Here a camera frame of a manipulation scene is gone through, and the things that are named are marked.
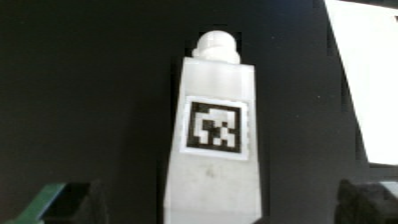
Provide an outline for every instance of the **black surface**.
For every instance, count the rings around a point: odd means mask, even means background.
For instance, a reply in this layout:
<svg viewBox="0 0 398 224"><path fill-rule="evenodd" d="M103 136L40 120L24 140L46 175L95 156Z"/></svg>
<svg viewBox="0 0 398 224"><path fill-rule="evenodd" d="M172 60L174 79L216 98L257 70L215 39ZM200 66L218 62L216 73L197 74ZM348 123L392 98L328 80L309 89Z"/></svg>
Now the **black surface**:
<svg viewBox="0 0 398 224"><path fill-rule="evenodd" d="M229 31L255 65L264 220L334 223L367 168L319 0L0 1L0 222L101 179L110 223L159 223L181 58Z"/></svg>

